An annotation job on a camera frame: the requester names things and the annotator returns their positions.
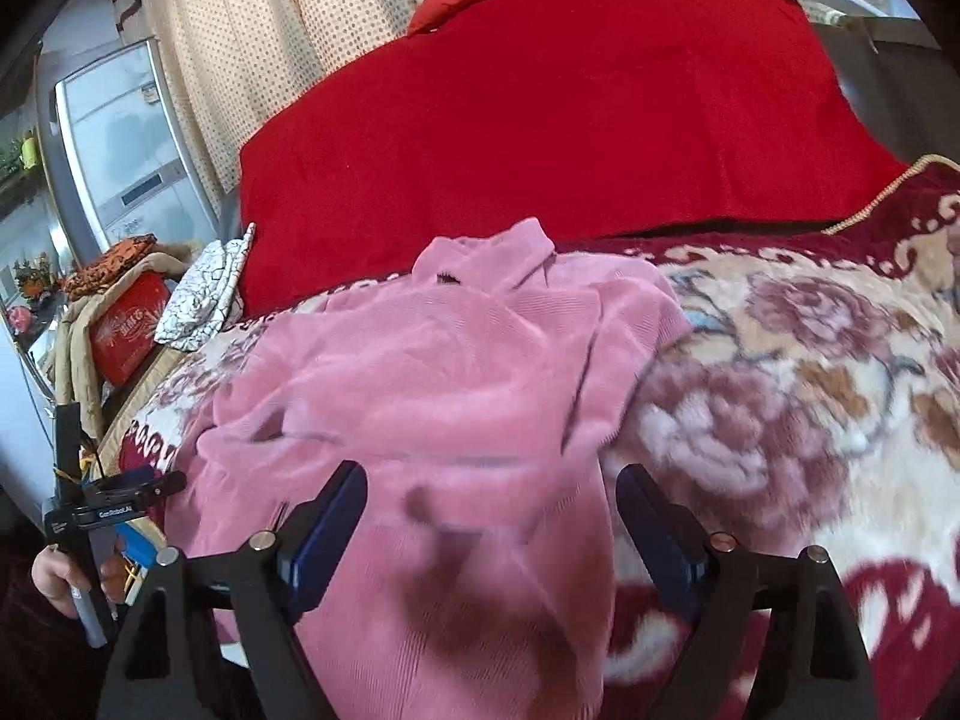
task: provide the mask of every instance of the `orange patterned cloth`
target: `orange patterned cloth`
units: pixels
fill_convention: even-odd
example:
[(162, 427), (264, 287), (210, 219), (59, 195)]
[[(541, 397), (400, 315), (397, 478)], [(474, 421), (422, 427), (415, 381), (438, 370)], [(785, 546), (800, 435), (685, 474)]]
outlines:
[(105, 292), (123, 274), (146, 257), (155, 243), (154, 235), (136, 235), (109, 247), (86, 268), (67, 276), (64, 293), (71, 302), (84, 295)]

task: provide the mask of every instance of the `silver screw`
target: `silver screw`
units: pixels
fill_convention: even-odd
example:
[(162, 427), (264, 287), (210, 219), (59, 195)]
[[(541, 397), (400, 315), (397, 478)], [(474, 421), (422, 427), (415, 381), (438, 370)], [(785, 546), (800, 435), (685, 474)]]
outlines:
[(829, 562), (830, 555), (827, 553), (827, 550), (824, 549), (819, 544), (811, 544), (808, 548), (805, 549), (806, 556), (813, 560), (813, 562)]
[(710, 546), (717, 552), (733, 552), (736, 549), (736, 539), (729, 533), (720, 531), (710, 536)]
[(179, 560), (179, 549), (176, 547), (163, 547), (157, 552), (157, 565), (174, 565)]
[(277, 534), (273, 531), (260, 531), (259, 533), (254, 533), (248, 543), (250, 543), (254, 551), (263, 552), (263, 550), (270, 549), (277, 543)]

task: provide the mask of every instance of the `beige curtain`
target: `beige curtain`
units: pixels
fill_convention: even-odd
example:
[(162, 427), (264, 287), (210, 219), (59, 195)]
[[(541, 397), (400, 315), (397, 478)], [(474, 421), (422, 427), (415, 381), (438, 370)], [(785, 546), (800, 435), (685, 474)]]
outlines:
[(400, 36), (420, 0), (116, 0), (126, 44), (155, 35), (176, 117), (214, 204), (254, 132), (347, 62)]

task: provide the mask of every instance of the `pink sweater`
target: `pink sweater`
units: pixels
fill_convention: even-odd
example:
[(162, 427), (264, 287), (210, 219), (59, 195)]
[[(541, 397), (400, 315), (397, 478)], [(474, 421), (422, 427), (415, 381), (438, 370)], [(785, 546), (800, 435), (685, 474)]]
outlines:
[(298, 627), (342, 720), (589, 717), (614, 591), (597, 449), (686, 331), (654, 266), (555, 255), (536, 220), (438, 238), (410, 276), (274, 320), (184, 441), (168, 538), (233, 550), (360, 461), (366, 512)]

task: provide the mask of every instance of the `gold braided trim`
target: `gold braided trim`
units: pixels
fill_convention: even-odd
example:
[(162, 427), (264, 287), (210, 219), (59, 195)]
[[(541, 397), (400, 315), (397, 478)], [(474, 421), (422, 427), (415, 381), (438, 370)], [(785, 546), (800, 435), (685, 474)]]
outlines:
[(887, 186), (880, 194), (878, 194), (862, 211), (857, 211), (849, 218), (845, 218), (843, 221), (839, 221), (837, 224), (832, 225), (824, 230), (824, 235), (836, 235), (841, 230), (846, 230), (850, 227), (853, 227), (855, 224), (861, 223), (865, 220), (870, 214), (874, 213), (874, 210), (880, 205), (887, 197), (894, 194), (894, 192), (899, 189), (902, 183), (906, 181), (907, 178), (913, 178), (915, 175), (920, 175), (928, 165), (932, 165), (934, 162), (939, 162), (941, 165), (946, 165), (947, 167), (952, 167), (957, 172), (960, 172), (960, 165), (957, 165), (956, 162), (947, 159), (947, 157), (939, 156), (938, 154), (928, 154), (927, 156), (920, 157), (913, 165), (908, 167), (906, 171), (900, 175), (898, 178), (894, 179), (893, 182)]

